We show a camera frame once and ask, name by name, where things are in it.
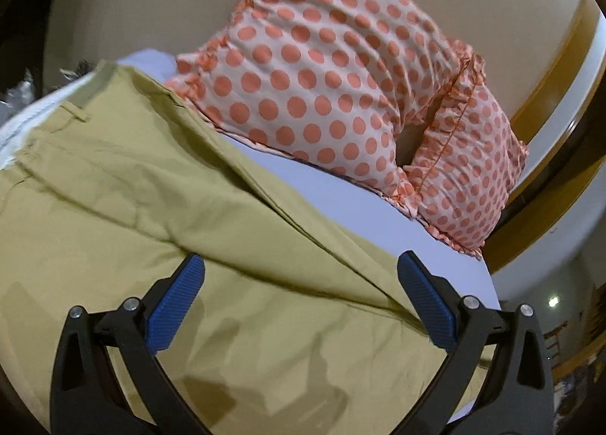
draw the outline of blue gripper pad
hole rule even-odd
[[[192,255],[147,319],[145,346],[152,354],[167,349],[192,306],[205,276],[204,260]]]
[[[398,259],[400,284],[419,314],[431,341],[451,353],[457,344],[456,317],[430,282],[428,270],[414,254],[410,254],[411,252],[404,252]]]

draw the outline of plastic bag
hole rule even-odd
[[[34,80],[31,72],[26,70],[23,81],[8,90],[4,98],[0,100],[0,125],[4,124],[4,122],[19,113],[30,103],[33,103],[35,99]]]

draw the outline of polka dot pillow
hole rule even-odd
[[[395,139],[460,70],[410,0],[242,0],[167,85],[217,128],[378,191],[416,217]]]
[[[468,57],[405,170],[428,231],[479,257],[528,149],[485,85],[483,59]]]

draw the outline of pillow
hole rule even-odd
[[[485,85],[483,59],[469,50],[458,53],[464,69],[405,171],[431,235],[479,257],[522,173],[528,148]]]
[[[343,175],[416,217],[395,139],[460,70],[410,0],[242,0],[167,85],[217,128]]]

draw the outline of bolt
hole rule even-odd
[[[137,308],[139,308],[139,299],[138,298],[127,298],[124,303],[122,304],[122,307],[125,310],[128,310],[129,312],[132,312],[133,310],[137,310]]]
[[[70,317],[72,317],[72,319],[77,319],[82,315],[83,312],[84,309],[80,307],[80,305],[76,305],[70,309]]]
[[[523,316],[532,317],[534,314],[534,309],[529,304],[523,304],[520,307],[520,312]]]
[[[477,298],[468,295],[463,298],[463,305],[465,305],[467,308],[470,308],[471,310],[475,310],[476,308],[480,307],[480,301]]]

